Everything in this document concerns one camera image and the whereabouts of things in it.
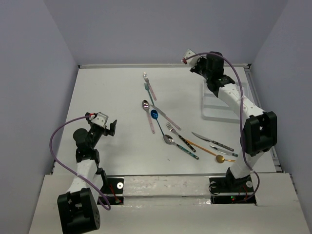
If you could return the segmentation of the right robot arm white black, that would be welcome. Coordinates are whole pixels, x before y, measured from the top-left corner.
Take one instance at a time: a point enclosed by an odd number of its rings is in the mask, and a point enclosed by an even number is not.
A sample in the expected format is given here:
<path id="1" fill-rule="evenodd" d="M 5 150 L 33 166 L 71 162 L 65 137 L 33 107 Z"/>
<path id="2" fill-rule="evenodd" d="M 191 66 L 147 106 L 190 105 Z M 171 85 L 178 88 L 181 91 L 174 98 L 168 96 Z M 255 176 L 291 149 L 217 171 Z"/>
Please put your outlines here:
<path id="1" fill-rule="evenodd" d="M 233 80 L 224 73 L 228 62 L 220 52 L 186 52 L 183 63 L 202 76 L 208 89 L 226 103 L 239 118 L 241 151 L 236 162 L 227 169 L 224 185 L 236 191 L 246 182 L 254 165 L 277 143 L 277 116 L 256 106 L 243 94 L 240 78 Z"/>

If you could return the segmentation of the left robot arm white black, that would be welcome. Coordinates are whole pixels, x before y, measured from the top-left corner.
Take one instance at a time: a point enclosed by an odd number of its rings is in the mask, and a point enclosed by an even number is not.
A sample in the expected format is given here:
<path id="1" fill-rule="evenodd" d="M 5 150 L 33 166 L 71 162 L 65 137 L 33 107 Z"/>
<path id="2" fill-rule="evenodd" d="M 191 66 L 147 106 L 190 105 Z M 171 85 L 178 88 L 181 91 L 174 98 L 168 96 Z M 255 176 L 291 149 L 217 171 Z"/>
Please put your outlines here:
<path id="1" fill-rule="evenodd" d="M 57 199 L 64 234 L 85 234 L 100 228 L 97 203 L 108 187 L 106 173 L 99 167 L 99 152 L 95 146 L 102 136 L 114 136 L 117 122 L 107 127 L 108 116 L 101 112 L 86 113 L 84 118 L 90 129 L 79 128 L 73 133 L 77 170 L 68 168 L 68 171 L 75 177 L 67 192 Z"/>

